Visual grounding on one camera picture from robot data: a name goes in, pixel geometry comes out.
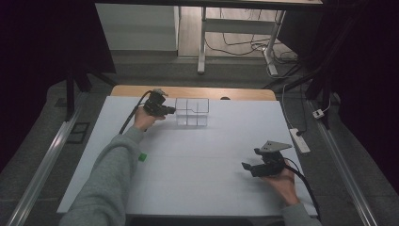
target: small green block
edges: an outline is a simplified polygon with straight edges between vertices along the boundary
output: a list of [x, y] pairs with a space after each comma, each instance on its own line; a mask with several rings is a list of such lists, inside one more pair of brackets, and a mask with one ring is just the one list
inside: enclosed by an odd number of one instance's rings
[[147, 155], [144, 153], [141, 153], [140, 156], [138, 157], [138, 161], [144, 162], [147, 158]]

